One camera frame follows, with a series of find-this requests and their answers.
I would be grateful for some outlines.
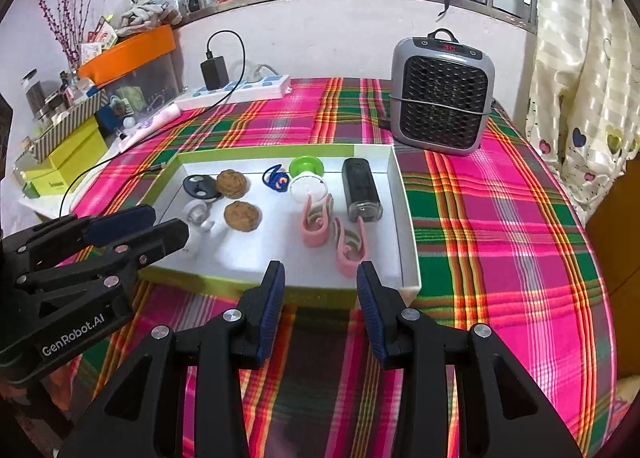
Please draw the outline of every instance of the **wall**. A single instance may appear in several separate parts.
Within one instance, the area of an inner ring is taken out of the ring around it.
[[[244,41],[248,59],[294,77],[391,78],[398,41],[449,28],[462,43],[487,53],[495,65],[495,98],[520,121],[529,99],[535,36],[502,21],[421,0],[279,0],[229,10],[176,31],[174,56],[182,83],[203,85],[200,63],[207,38],[229,28]],[[231,35],[212,40],[229,67],[241,59]]]
[[[46,0],[53,10],[56,0]],[[87,29],[93,29],[102,14],[110,14],[127,0],[93,0]],[[38,218],[16,203],[20,188],[11,174],[13,161],[22,149],[20,143],[33,128],[32,114],[20,85],[21,79],[36,68],[47,94],[60,85],[59,73],[68,70],[60,45],[49,30],[37,0],[15,0],[0,23],[0,92],[14,110],[7,155],[7,175],[1,183],[0,218],[4,234],[24,229]]]

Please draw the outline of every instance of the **orange lid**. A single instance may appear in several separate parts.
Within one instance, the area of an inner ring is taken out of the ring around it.
[[[104,86],[173,50],[174,32],[164,25],[134,35],[89,60],[78,68],[78,76],[88,76],[96,86]]]

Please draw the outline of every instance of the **charger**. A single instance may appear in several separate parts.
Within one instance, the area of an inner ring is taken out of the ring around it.
[[[207,60],[200,65],[204,85],[209,91],[224,88],[229,83],[229,74],[226,71],[225,57],[213,57],[207,50]]]

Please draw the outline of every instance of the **green suction cup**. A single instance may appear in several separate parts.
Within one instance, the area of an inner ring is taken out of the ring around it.
[[[299,156],[289,164],[289,174],[292,178],[305,171],[322,176],[324,174],[324,165],[315,156]]]

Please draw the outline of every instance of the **white power strip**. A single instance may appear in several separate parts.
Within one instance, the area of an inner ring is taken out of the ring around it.
[[[237,80],[228,83],[224,88],[209,91],[207,88],[188,90],[178,96],[174,103],[181,111],[198,109],[214,105],[225,95],[229,94]],[[238,102],[255,102],[256,100],[274,100],[282,98],[291,92],[291,80],[289,75],[266,76],[257,82],[242,82],[236,91],[229,97],[225,104],[237,104]]]

